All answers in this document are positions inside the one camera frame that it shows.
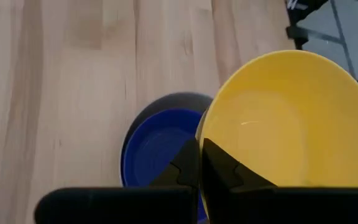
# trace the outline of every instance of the wooden surface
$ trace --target wooden surface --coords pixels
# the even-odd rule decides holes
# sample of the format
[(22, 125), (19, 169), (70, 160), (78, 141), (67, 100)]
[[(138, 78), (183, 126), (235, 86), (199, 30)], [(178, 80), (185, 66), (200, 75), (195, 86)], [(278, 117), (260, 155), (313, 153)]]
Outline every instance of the wooden surface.
[(251, 58), (294, 48), (281, 0), (0, 0), (0, 223), (64, 186), (120, 185), (136, 114), (214, 96)]

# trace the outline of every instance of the wood grain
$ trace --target wood grain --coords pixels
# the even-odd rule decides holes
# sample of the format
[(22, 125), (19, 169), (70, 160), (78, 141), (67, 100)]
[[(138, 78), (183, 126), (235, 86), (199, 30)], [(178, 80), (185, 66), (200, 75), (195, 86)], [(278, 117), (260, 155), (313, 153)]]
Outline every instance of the wood grain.
[(279, 0), (0, 0), (0, 223), (59, 187), (121, 185), (132, 120), (178, 91), (214, 96), (293, 49)]

